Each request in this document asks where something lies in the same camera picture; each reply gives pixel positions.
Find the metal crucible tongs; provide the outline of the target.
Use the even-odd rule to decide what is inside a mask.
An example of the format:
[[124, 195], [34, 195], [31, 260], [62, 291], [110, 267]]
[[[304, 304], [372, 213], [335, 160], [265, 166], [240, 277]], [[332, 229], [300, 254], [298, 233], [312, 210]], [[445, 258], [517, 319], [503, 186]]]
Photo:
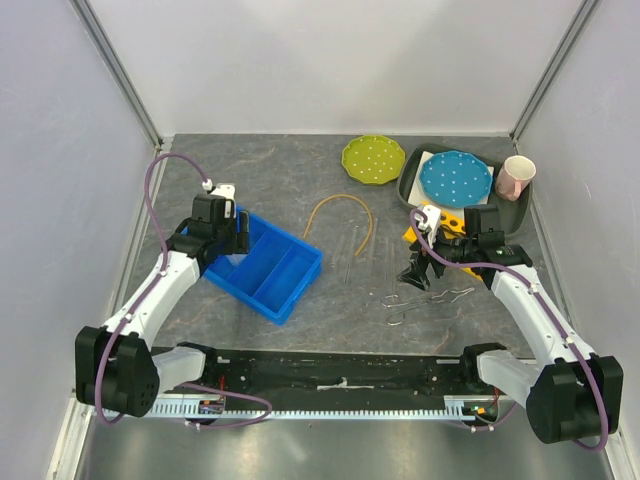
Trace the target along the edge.
[[419, 310], [431, 305], [453, 304], [474, 291], [474, 287], [449, 289], [437, 294], [427, 295], [426, 297], [408, 301], [401, 301], [398, 295], [384, 297], [381, 300], [381, 304], [385, 309], [390, 311], [385, 318], [385, 323], [388, 326], [399, 326], [405, 322], [406, 314], [411, 311]]

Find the tan rubber tube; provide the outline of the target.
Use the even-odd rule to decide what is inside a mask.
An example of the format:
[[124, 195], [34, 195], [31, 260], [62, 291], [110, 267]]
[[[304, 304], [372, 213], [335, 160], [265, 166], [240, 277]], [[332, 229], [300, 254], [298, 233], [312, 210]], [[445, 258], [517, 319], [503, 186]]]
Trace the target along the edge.
[[362, 207], [362, 209], [364, 210], [364, 212], [367, 215], [367, 220], [368, 220], [368, 226], [367, 226], [367, 231], [364, 237], [364, 240], [361, 242], [361, 244], [358, 246], [358, 248], [354, 251], [353, 253], [353, 257], [356, 258], [358, 256], [360, 256], [360, 254], [362, 253], [362, 251], [365, 249], [365, 247], [369, 244], [369, 241], [372, 237], [373, 234], [373, 230], [374, 230], [374, 217], [373, 217], [373, 213], [370, 209], [370, 207], [359, 197], [356, 197], [354, 195], [350, 195], [350, 194], [345, 194], [345, 193], [339, 193], [339, 194], [333, 194], [330, 196], [327, 196], [325, 198], [323, 198], [322, 200], [320, 200], [312, 209], [306, 225], [305, 225], [305, 229], [303, 231], [302, 234], [302, 239], [305, 240], [307, 238], [307, 236], [310, 233], [310, 230], [312, 228], [313, 225], [313, 221], [317, 215], [317, 213], [319, 212], [320, 208], [323, 207], [324, 205], [328, 204], [329, 202], [333, 201], [333, 200], [340, 200], [340, 199], [345, 199], [345, 200], [350, 200], [353, 202], [356, 202], [358, 205], [360, 205]]

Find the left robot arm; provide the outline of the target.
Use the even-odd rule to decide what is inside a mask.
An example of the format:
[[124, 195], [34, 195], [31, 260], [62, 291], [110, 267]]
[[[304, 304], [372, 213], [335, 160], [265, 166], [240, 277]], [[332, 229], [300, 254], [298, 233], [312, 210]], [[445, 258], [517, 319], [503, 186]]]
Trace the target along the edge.
[[237, 209], [232, 188], [197, 195], [189, 217], [161, 248], [133, 296], [100, 327], [75, 339], [75, 393], [98, 415], [142, 417], [160, 393], [188, 384], [208, 393], [219, 382], [206, 348], [185, 343], [160, 354], [153, 343], [183, 295], [221, 256], [249, 251], [249, 216]]

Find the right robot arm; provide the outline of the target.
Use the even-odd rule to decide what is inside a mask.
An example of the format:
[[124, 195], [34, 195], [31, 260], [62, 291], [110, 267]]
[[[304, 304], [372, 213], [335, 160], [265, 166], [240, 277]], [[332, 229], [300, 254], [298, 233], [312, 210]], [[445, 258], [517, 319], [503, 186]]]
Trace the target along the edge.
[[544, 444], [572, 441], [604, 450], [618, 428], [623, 369], [613, 356], [600, 356], [574, 331], [542, 286], [526, 251], [509, 244], [494, 205], [464, 210], [461, 233], [446, 236], [442, 212], [432, 205], [409, 213], [415, 239], [410, 265], [398, 279], [420, 289], [428, 276], [469, 269], [504, 305], [524, 335], [535, 364], [517, 359], [500, 344], [464, 349], [458, 381], [477, 394], [495, 387], [523, 407]]

